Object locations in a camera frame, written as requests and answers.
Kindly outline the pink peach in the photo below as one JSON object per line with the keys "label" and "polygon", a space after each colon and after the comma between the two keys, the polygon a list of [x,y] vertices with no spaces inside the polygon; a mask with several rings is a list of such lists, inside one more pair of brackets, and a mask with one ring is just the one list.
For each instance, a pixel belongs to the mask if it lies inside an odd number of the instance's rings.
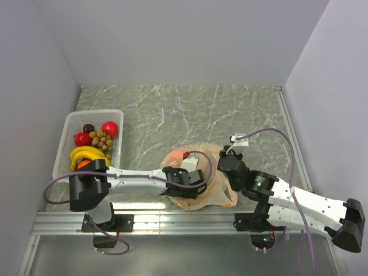
{"label": "pink peach", "polygon": [[183,161],[183,152],[178,149],[175,149],[167,155],[167,158],[169,164],[181,165]]}

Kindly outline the orange banana-print plastic bag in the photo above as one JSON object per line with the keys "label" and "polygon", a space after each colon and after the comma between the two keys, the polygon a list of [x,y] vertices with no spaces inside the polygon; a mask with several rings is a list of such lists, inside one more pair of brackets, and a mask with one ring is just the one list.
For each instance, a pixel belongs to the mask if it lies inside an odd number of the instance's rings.
{"label": "orange banana-print plastic bag", "polygon": [[[220,146],[211,143],[201,143],[184,145],[176,148],[183,153],[189,152],[191,155],[199,158],[197,169],[204,172],[205,176],[211,171],[207,189],[196,199],[187,199],[182,197],[170,197],[170,201],[176,204],[177,207],[185,210],[199,210],[206,206],[218,205],[223,207],[233,207],[237,204],[237,194],[232,191],[231,186],[224,174],[217,170],[219,161]],[[168,163],[167,155],[162,160],[160,168],[167,166],[181,167]]]}

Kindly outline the red apple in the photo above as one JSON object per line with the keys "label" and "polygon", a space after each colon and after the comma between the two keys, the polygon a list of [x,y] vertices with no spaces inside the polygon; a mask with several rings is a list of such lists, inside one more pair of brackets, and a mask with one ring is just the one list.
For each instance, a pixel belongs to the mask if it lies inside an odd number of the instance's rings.
{"label": "red apple", "polygon": [[86,132],[80,132],[74,136],[74,144],[77,147],[89,146],[91,144],[91,137]]}
{"label": "red apple", "polygon": [[111,138],[115,138],[119,133],[118,125],[113,121],[107,121],[102,126],[101,129],[109,135]]}

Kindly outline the yellow banana bunch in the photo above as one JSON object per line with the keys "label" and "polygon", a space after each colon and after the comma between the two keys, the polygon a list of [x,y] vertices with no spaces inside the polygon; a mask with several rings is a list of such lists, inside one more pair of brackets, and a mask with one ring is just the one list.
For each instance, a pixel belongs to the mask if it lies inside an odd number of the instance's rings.
{"label": "yellow banana bunch", "polygon": [[108,166],[111,165],[110,160],[105,156],[102,151],[98,150],[97,148],[91,146],[77,147],[70,153],[71,172],[77,169],[78,160],[83,158],[87,158],[90,160],[103,159]]}

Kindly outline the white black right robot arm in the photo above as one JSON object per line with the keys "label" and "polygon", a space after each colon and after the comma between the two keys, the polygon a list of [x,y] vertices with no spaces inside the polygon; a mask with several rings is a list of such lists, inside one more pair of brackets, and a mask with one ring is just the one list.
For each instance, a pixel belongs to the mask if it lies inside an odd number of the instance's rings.
{"label": "white black right robot arm", "polygon": [[219,156],[217,169],[232,190],[257,203],[253,213],[235,214],[233,226],[238,232],[299,229],[328,237],[345,251],[361,252],[366,218],[358,200],[333,200],[291,187],[281,178],[249,169],[243,155],[229,147]]}

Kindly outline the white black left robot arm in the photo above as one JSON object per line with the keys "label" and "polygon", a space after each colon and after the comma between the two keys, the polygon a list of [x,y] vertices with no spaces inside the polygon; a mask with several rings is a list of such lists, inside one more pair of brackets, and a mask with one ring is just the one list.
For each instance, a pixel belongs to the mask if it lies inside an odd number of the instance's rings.
{"label": "white black left robot arm", "polygon": [[153,194],[195,199],[207,185],[202,170],[188,171],[171,166],[137,171],[107,166],[97,159],[72,172],[69,178],[70,211],[86,212],[102,231],[116,224],[109,194]]}

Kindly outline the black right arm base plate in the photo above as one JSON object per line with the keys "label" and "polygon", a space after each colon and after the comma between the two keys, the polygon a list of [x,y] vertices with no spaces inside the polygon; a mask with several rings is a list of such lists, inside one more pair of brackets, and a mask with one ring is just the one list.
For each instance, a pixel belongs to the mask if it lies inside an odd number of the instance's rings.
{"label": "black right arm base plate", "polygon": [[235,220],[233,221],[232,226],[238,232],[256,232],[258,230],[253,213],[235,213]]}

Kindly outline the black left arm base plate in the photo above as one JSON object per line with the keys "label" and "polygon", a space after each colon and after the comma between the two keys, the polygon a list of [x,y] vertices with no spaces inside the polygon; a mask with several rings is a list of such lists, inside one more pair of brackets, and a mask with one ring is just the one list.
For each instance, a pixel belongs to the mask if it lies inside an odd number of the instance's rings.
{"label": "black left arm base plate", "polygon": [[[97,224],[97,227],[105,232],[123,232],[130,233],[133,231],[134,215],[133,214],[114,214],[108,222]],[[93,226],[91,218],[88,214],[84,215],[82,221],[81,232],[95,232],[97,229]]]}

